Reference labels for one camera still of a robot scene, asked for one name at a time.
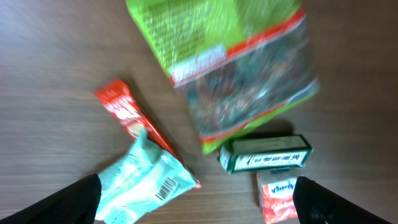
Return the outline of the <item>green snack bag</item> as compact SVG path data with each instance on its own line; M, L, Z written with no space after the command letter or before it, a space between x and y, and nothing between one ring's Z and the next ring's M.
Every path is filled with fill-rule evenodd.
M299 0L127 0L204 154L318 91Z

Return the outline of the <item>red Nescafe stick sachet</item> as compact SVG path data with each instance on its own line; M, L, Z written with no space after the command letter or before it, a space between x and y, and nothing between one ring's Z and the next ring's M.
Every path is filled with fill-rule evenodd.
M138 155L133 157L133 162L138 165L137 171L153 166L159 160L161 152L168 152L179 162L181 161L159 128L137 103L127 84L121 80L114 80L95 91L95 96L103 107L119 121L130 137L139 141L148 138L151 146L161 148L156 152L138 150Z

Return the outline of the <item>mint green pack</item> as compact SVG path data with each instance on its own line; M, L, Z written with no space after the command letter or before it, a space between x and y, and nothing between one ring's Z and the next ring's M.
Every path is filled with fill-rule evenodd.
M145 129L98 177L101 198L95 220L110 224L135 223L198 185L178 159L147 138Z

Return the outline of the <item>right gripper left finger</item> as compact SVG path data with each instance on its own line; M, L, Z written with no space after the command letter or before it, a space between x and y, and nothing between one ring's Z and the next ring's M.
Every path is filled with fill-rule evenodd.
M91 174L3 218L1 224L93 224L100 198L100 178Z

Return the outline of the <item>red tissue pack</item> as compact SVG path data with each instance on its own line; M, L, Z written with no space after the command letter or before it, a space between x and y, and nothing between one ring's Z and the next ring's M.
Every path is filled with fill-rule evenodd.
M266 224L297 218L293 194L300 169L267 170L257 173L259 205Z

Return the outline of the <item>green white carton box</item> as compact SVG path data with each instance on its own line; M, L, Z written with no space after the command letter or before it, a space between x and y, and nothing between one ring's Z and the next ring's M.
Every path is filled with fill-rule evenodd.
M238 138L220 147L218 161L229 174L305 166L313 147L301 135Z

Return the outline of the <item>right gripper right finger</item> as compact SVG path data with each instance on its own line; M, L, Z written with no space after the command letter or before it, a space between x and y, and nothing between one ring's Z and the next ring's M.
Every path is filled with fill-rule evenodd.
M300 224L391 224L304 176L297 178L293 201Z

